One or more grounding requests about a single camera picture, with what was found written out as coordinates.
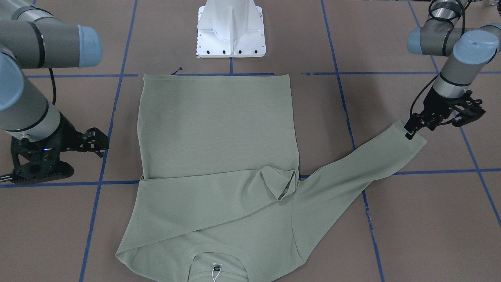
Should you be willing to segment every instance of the neckline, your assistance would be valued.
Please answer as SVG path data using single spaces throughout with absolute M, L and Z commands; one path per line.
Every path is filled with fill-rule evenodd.
M 234 256 L 240 262 L 243 264 L 245 267 L 245 270 L 247 272 L 248 276 L 248 281 L 249 282 L 256 282 L 256 276 L 254 273 L 254 267 L 251 263 L 251 261 L 247 258 L 247 256 L 241 252 L 240 250 L 237 250 L 235 248 L 231 248 L 228 246 L 222 246 L 222 245 L 200 245 L 197 247 L 194 247 L 188 252 L 188 255 L 186 256 L 186 259 L 184 260 L 184 266 L 183 266 L 183 272 L 181 274 L 181 281 L 188 282 L 189 279 L 189 270 L 191 268 L 191 264 L 193 263 L 193 260 L 198 254 L 204 253 L 204 252 L 217 252 L 217 253 L 222 253 L 222 254 L 227 254 Z

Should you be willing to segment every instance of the garment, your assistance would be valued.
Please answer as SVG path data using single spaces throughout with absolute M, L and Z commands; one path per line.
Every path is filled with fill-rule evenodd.
M 144 174 L 118 259 L 157 281 L 273 281 L 426 143 L 408 140 L 400 120 L 299 181 L 292 110 L 288 75 L 145 75 Z

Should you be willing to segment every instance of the long sleeve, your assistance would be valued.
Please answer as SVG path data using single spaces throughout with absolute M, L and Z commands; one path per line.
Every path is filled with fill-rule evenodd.
M 403 120 L 397 121 L 348 156 L 299 183 L 292 219 L 298 252 L 304 260 L 372 181 L 399 171 L 426 144 L 419 135 L 408 140 L 403 126 Z

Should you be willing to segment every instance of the white metal bracket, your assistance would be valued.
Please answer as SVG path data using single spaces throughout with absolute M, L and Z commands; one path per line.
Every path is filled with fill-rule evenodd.
M 200 58 L 266 54 L 263 9 L 254 0 L 207 0 L 198 9 L 196 55 Z

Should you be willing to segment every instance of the robotic arm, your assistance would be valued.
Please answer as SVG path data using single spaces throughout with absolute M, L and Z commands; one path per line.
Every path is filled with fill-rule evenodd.
M 103 157 L 106 135 L 97 128 L 76 131 L 21 70 L 96 66 L 102 58 L 99 35 L 24 0 L 0 0 L 0 30 L 0 128 L 12 135 L 14 163 L 0 182 L 27 185 L 70 177 L 74 170 L 60 161 L 61 152 Z M 28 163 L 21 165 L 19 156 Z
M 440 73 L 431 81 L 434 83 L 424 99 L 424 110 L 421 113 L 412 113 L 411 107 L 411 115 L 405 125 L 405 129 L 409 132 L 406 134 L 408 139 L 412 139 L 423 127 L 435 130 L 437 126 L 449 123 L 460 127 L 479 119 L 485 113 L 480 106 L 482 100 L 472 99 L 472 91 L 467 88 L 484 65 L 501 50 L 499 48 L 501 24 L 494 23 L 478 29 L 466 29 L 464 11 L 469 2 L 468 0 L 432 1 L 425 25 L 414 29 L 409 35 L 407 49 L 411 53 L 449 58 Z M 463 26 L 455 28 L 454 25 L 461 16 Z M 449 118 L 453 110 L 458 114 L 443 122 Z

